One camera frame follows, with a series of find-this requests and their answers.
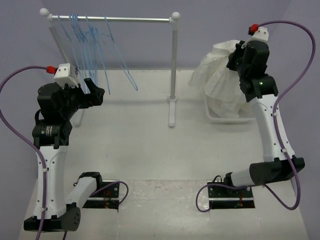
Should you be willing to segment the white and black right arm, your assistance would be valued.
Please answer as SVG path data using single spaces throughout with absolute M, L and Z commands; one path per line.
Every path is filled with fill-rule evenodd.
M 228 57 L 227 68 L 239 76 L 239 86 L 255 116 L 262 142 L 263 161 L 248 168 L 227 173 L 223 191 L 233 197 L 244 186 L 261 186 L 291 180 L 294 173 L 305 167 L 302 157 L 296 157 L 292 149 L 279 107 L 278 88 L 275 79 L 268 75 L 269 46 L 262 41 L 240 41 Z

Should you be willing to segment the bundle of blue hangers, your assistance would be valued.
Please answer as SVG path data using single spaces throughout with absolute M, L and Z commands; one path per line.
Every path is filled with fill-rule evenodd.
M 98 20 L 98 17 L 79 15 L 77 13 L 70 13 L 69 15 L 58 13 L 56 18 L 70 42 L 76 68 L 80 71 L 80 79 L 91 77 L 97 83 L 98 61 L 100 61 L 107 84 L 107 93 L 110 94 L 111 87 L 102 45 L 108 45 L 107 39 L 111 40 L 113 44 L 116 42 L 107 17 L 101 17 L 101 20 L 106 24 L 107 33 L 101 32 L 91 24 L 93 21 Z

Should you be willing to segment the blue wire hanger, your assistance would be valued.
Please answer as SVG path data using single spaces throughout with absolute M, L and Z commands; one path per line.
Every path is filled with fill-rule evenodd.
M 134 78 L 133 78 L 132 75 L 130 74 L 130 71 L 129 71 L 128 67 L 127 67 L 127 64 L 125 63 L 125 61 L 124 61 L 124 59 L 123 59 L 123 56 L 122 56 L 122 54 L 121 54 L 121 52 L 120 52 L 120 50 L 119 50 L 119 48 L 118 48 L 118 45 L 117 45 L 117 43 L 116 43 L 116 41 L 115 41 L 115 39 L 114 39 L 114 36 L 113 36 L 113 34 L 112 34 L 112 30 L 111 30 L 110 24 L 109 24 L 109 22 L 108 22 L 108 20 L 107 20 L 107 17 L 103 15 L 103 18 L 104 18 L 104 20 L 105 20 L 105 22 L 106 22 L 106 24 L 107 24 L 108 31 L 109 31 L 109 36 L 110 36 L 110 38 L 111 38 L 111 41 L 112 41 L 112 43 L 113 43 L 113 45 L 114 45 L 114 48 L 115 48 L 115 50 L 116 50 L 116 52 L 117 52 L 117 54 L 118 54 L 118 56 L 119 56 L 119 58 L 120 58 L 120 61 L 121 61 L 120 67 L 121 67 L 121 69 L 124 71 L 126 77 L 128 78 L 128 80 L 129 80 L 130 83 L 132 84 L 133 88 L 134 88 L 136 91 L 138 91 L 138 86 L 137 86 Z

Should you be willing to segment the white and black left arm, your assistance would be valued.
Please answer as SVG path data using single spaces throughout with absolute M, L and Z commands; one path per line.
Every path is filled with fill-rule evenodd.
M 56 82 L 38 89 L 40 109 L 35 114 L 32 130 L 38 160 L 37 202 L 32 216 L 23 223 L 25 231 L 74 232 L 90 195 L 97 197 L 103 193 L 100 173 L 84 172 L 69 195 L 64 194 L 65 160 L 73 128 L 71 118 L 79 109 L 100 106 L 105 93 L 90 78 L 84 83 L 89 93 L 79 86 L 60 86 Z

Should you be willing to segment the white skirt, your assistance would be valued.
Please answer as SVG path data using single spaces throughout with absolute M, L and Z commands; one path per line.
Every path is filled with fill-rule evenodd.
M 227 68 L 229 55 L 239 40 L 216 43 L 194 70 L 188 85 L 204 93 L 208 107 L 220 118 L 252 117 L 253 112 L 240 89 L 239 76 Z

